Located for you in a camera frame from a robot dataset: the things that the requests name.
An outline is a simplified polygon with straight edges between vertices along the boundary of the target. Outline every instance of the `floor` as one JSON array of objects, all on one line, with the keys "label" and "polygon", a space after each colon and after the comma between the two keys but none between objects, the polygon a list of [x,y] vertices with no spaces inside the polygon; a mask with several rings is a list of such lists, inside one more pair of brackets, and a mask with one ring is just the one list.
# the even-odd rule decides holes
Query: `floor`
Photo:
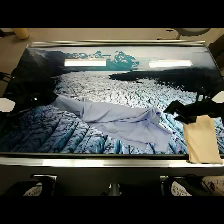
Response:
[{"label": "floor", "polygon": [[[11,73],[17,66],[26,45],[39,41],[74,40],[155,40],[159,37],[173,39],[176,31],[168,28],[29,28],[30,37],[19,40],[15,35],[0,39],[0,71]],[[185,40],[203,40],[209,45],[224,34],[224,28],[212,28],[208,33],[197,37],[181,37]],[[0,81],[0,97],[6,83]]]}]

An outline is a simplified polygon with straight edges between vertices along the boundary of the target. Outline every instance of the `crumpled cloth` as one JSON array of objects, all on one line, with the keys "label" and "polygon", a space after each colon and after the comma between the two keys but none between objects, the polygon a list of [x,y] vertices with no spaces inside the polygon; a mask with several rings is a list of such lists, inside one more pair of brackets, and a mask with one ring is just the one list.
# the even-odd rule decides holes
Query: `crumpled cloth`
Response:
[{"label": "crumpled cloth", "polygon": [[166,152],[168,147],[171,132],[159,125],[160,111],[157,108],[131,108],[86,99],[79,101],[62,95],[52,105],[76,114],[104,134],[139,149],[146,149],[148,143],[157,145],[161,152]]}]

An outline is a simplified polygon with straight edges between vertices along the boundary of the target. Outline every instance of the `cloth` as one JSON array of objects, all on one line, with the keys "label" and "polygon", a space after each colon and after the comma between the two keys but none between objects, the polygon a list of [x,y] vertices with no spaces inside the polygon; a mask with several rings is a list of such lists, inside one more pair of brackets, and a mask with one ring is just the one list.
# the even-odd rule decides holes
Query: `cloth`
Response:
[{"label": "cloth", "polygon": [[154,143],[161,152],[166,152],[168,147],[171,132],[159,125],[157,108],[130,108],[85,99],[78,101],[61,95],[52,104],[60,110],[75,113],[88,125],[128,145],[144,150],[148,143]]},{"label": "cloth", "polygon": [[214,120],[198,116],[196,123],[184,124],[184,137],[192,163],[222,164],[219,156]]}]

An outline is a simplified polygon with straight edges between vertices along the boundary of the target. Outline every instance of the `display screen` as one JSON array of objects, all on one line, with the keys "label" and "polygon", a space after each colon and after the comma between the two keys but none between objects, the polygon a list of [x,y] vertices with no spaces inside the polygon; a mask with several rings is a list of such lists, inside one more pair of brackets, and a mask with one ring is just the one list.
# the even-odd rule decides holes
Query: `display screen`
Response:
[{"label": "display screen", "polygon": [[[12,75],[17,82],[9,83],[7,91],[20,89],[18,98],[22,85],[26,96],[46,95],[49,90],[76,100],[156,107],[160,126],[172,136],[166,152],[151,143],[139,149],[89,127],[73,113],[40,103],[1,118],[1,152],[187,154],[183,124],[163,111],[174,100],[185,105],[195,102],[201,87],[209,86],[220,72],[206,47],[102,46],[27,48]],[[215,126],[223,152],[221,118],[215,119]]]}]

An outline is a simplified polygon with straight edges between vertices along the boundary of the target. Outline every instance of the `large screen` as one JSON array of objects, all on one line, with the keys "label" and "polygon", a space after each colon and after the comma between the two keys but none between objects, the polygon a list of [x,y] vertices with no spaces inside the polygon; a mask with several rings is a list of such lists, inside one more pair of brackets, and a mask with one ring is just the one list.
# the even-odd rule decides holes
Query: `large screen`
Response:
[{"label": "large screen", "polygon": [[[27,48],[13,75],[26,94],[49,89],[76,100],[156,107],[160,125],[172,132],[166,152],[151,143],[139,149],[51,104],[8,117],[1,128],[1,152],[80,154],[187,154],[183,124],[163,111],[174,100],[195,102],[200,88],[220,77],[207,48],[196,46]],[[221,118],[215,119],[215,126],[223,152]]]}]

